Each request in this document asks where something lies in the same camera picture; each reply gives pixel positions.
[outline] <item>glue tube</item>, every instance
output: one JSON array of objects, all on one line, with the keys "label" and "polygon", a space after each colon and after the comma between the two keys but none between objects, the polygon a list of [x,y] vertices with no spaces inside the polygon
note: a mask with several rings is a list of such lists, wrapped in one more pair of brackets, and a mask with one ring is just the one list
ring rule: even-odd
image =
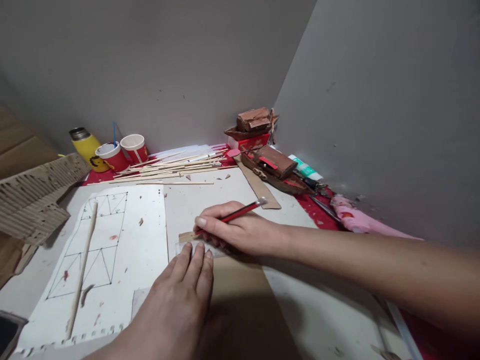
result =
[{"label": "glue tube", "polygon": [[304,163],[302,160],[300,160],[295,155],[290,155],[288,158],[292,159],[294,162],[298,163],[298,165],[296,166],[296,169],[304,177],[307,177],[307,178],[315,180],[315,181],[320,181],[321,179],[324,178],[322,175],[320,175],[318,172],[313,170],[308,164]]}]

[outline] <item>pink object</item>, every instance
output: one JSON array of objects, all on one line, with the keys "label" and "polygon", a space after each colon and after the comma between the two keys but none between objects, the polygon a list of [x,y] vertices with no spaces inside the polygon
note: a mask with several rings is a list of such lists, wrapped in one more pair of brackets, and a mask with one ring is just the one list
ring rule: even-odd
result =
[{"label": "pink object", "polygon": [[236,149],[231,149],[231,150],[228,150],[228,151],[226,152],[226,154],[227,154],[229,157],[233,158],[233,157],[236,157],[237,155],[240,154],[240,150],[238,150],[237,148],[236,148]]},{"label": "pink object", "polygon": [[141,164],[149,159],[147,148],[145,147],[145,138],[139,134],[125,136],[120,145],[124,148],[135,164]]},{"label": "pink object", "polygon": [[102,160],[116,173],[128,170],[130,163],[125,157],[119,142],[116,146],[113,142],[108,142],[95,150],[95,155],[102,158]]},{"label": "pink object", "polygon": [[356,209],[350,200],[343,196],[335,195],[331,200],[331,206],[345,228],[354,233],[376,233],[399,238],[423,240],[395,230],[374,218]]}]

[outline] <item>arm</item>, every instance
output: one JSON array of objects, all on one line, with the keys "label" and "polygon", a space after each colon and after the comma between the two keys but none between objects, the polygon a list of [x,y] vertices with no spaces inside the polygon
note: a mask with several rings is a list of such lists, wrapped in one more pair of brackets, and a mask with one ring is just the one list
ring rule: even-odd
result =
[{"label": "arm", "polygon": [[210,207],[195,223],[214,243],[327,271],[440,328],[480,335],[479,257],[426,241],[279,225],[254,213],[229,224],[216,219],[241,206]]}]

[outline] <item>red pencil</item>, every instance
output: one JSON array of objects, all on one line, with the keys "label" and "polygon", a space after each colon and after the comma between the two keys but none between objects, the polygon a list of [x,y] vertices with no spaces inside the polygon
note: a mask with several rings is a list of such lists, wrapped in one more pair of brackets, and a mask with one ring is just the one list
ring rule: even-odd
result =
[{"label": "red pencil", "polygon": [[[251,204],[248,204],[248,205],[238,209],[237,211],[234,211],[234,212],[228,214],[227,216],[221,217],[218,220],[223,221],[224,223],[228,223],[230,220],[236,219],[236,218],[242,216],[243,214],[246,214],[249,211],[252,211],[253,209],[258,208],[260,205],[265,205],[268,202],[269,201],[265,197],[262,196],[257,201],[254,201]],[[205,232],[205,230],[202,229],[202,230],[199,230],[199,231],[195,232],[195,235],[200,235],[200,234],[203,234],[204,232]]]}]

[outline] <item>fingernail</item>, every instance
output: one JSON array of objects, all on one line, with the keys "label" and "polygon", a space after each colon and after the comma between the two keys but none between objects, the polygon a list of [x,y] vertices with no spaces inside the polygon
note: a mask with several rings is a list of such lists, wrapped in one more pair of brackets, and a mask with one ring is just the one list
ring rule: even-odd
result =
[{"label": "fingernail", "polygon": [[203,217],[197,216],[195,218],[195,224],[203,229],[203,227],[207,224],[207,220]]}]

